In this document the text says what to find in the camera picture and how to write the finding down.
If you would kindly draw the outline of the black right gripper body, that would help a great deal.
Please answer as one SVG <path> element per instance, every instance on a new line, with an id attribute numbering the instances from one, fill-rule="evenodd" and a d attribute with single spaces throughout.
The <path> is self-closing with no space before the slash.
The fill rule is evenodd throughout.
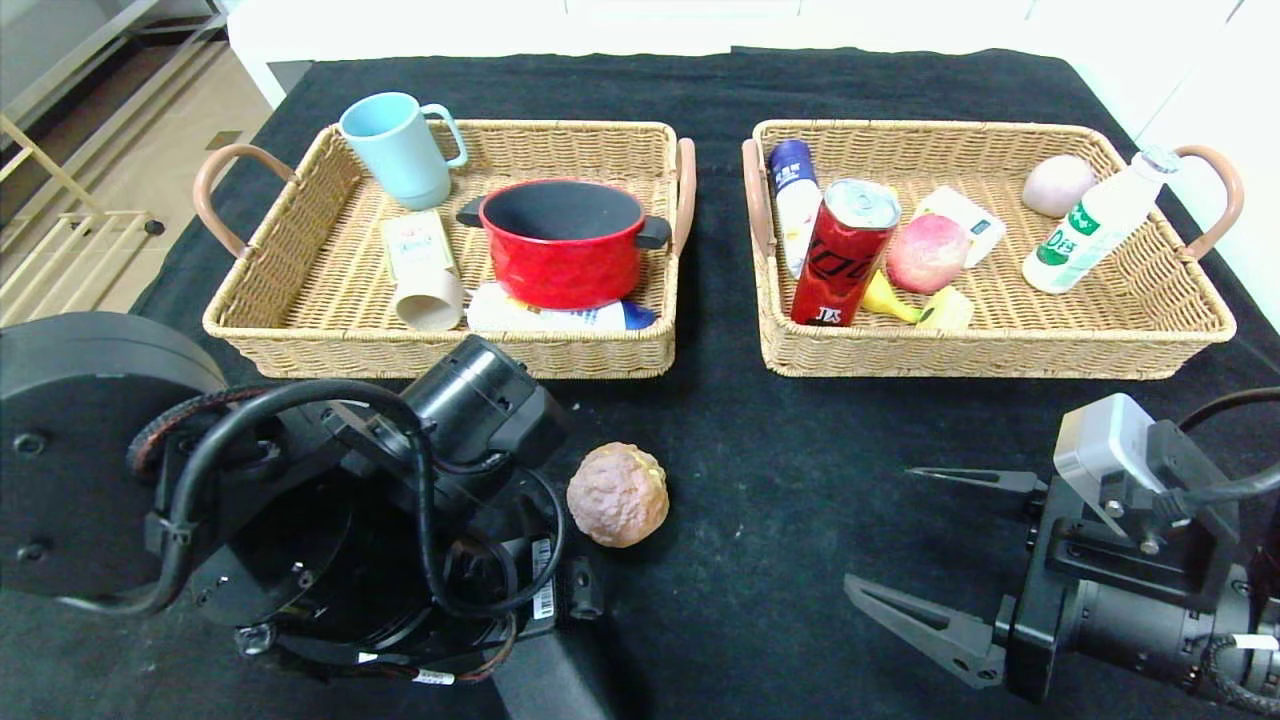
<path id="1" fill-rule="evenodd" d="M 1050 484 L 1005 644 L 1014 694 L 1047 700 L 1070 653 L 1197 692 L 1217 626 L 1216 511 L 1132 543 L 1096 520 L 1065 480 Z"/>

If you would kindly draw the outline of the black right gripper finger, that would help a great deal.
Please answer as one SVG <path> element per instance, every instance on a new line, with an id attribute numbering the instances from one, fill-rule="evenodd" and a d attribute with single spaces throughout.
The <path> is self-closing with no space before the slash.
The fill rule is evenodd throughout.
<path id="1" fill-rule="evenodd" d="M 1006 684 L 1014 597 L 1002 596 L 988 623 L 852 574 L 844 575 L 844 591 L 868 618 L 972 689 Z"/>
<path id="2" fill-rule="evenodd" d="M 1033 471 L 980 468 L 908 468 L 906 473 L 966 486 L 987 488 L 1019 497 L 1023 511 L 1039 511 L 1047 500 L 1048 484 Z"/>

